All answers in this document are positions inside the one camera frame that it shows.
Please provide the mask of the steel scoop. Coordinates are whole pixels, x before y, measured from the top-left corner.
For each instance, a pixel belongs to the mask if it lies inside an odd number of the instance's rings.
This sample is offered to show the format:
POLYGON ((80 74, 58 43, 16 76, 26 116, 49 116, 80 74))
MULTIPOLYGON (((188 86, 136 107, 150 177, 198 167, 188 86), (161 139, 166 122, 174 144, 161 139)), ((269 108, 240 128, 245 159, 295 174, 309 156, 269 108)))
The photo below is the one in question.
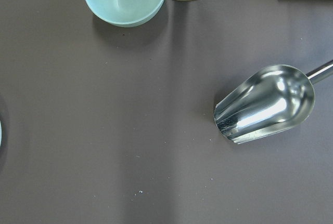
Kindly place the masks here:
POLYGON ((331 75, 332 61, 309 73, 286 64, 265 67, 215 106, 214 122, 236 144, 294 128, 314 108, 314 84, 331 75))

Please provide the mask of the cream round plate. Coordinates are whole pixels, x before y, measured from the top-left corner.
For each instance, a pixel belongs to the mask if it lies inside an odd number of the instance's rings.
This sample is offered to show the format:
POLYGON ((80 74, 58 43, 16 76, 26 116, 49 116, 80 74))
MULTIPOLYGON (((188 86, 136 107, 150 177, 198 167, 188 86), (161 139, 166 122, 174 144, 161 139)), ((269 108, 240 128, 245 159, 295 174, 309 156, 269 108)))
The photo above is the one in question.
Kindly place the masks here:
POLYGON ((2 122, 0 120, 0 147, 2 146, 2 137, 3 137, 3 125, 2 122))

